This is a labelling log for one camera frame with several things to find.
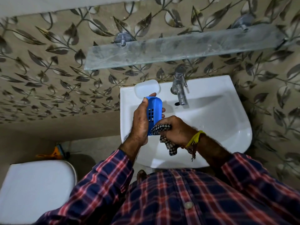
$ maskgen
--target floor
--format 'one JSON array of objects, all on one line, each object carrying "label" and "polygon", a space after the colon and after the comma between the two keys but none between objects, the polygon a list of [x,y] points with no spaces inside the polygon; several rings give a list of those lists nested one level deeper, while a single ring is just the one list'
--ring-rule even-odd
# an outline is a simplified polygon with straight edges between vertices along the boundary
[{"label": "floor", "polygon": [[[80,180],[96,163],[107,159],[113,151],[117,150],[121,143],[121,136],[108,136],[68,141],[61,145],[65,152],[70,152],[69,162],[75,167]],[[152,168],[137,162],[133,165],[133,169],[134,174],[130,183],[136,181],[139,170],[144,170],[147,174],[154,172]]]}]

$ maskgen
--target chrome faucet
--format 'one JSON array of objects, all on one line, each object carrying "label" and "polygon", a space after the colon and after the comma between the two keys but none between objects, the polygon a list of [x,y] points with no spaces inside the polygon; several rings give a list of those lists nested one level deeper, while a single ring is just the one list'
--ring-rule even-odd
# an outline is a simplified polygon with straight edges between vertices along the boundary
[{"label": "chrome faucet", "polygon": [[183,90],[183,84],[187,88],[188,85],[185,81],[186,69],[183,66],[178,66],[175,69],[173,85],[171,87],[171,93],[178,96],[180,105],[187,105],[187,98],[185,96],[185,91]]}]

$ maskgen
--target shirt button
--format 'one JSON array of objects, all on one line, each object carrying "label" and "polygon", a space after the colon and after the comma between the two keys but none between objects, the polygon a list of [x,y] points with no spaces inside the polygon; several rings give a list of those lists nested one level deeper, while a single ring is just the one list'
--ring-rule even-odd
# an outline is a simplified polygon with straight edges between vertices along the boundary
[{"label": "shirt button", "polygon": [[191,209],[193,207],[193,203],[192,202],[186,202],[185,203],[185,209]]}]

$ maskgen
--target blue plastic container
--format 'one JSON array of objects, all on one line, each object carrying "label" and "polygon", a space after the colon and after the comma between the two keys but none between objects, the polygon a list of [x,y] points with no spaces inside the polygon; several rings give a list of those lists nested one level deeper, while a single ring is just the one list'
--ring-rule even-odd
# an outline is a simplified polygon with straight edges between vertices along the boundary
[{"label": "blue plastic container", "polygon": [[155,96],[147,96],[148,99],[148,107],[147,107],[147,115],[149,121],[148,128],[148,136],[152,136],[151,129],[155,126],[155,124],[161,120],[163,102],[160,98]]}]

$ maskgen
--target sink bowl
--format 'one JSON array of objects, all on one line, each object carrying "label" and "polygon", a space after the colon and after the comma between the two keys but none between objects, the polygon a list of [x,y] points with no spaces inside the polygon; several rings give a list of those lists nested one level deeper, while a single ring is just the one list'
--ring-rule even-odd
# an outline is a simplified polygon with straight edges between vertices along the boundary
[{"label": "sink bowl", "polygon": [[[185,94],[188,105],[177,106],[177,95],[170,92],[172,82],[160,83],[157,95],[163,101],[166,117],[176,115],[188,125],[203,130],[217,140],[229,152],[245,152],[252,140],[252,130],[246,112],[228,75],[187,81]],[[132,127],[133,112],[141,103],[134,87],[121,88],[121,138],[124,141]],[[177,155],[170,156],[160,136],[149,136],[141,147],[137,163],[152,168],[200,168],[208,166],[206,160],[196,153],[191,160],[185,149],[178,148]]]}]

